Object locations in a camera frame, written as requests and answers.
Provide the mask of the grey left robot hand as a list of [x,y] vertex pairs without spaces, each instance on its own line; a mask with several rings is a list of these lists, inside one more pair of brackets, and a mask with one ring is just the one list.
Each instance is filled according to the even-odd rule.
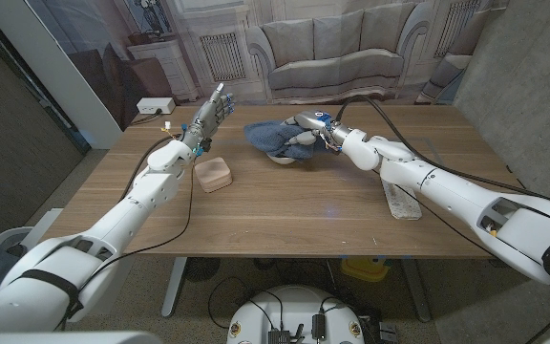
[[223,88],[224,84],[220,83],[195,113],[181,137],[181,141],[196,155],[209,151],[211,138],[224,120],[234,112],[234,97],[226,94]]

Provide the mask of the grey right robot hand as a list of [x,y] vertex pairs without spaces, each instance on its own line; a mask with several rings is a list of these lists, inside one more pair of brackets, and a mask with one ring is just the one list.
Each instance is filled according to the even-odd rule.
[[303,133],[292,137],[285,142],[285,145],[310,145],[321,138],[326,149],[336,154],[342,152],[344,140],[350,133],[350,129],[339,120],[321,111],[304,111],[286,119],[282,125],[297,125],[304,129]]

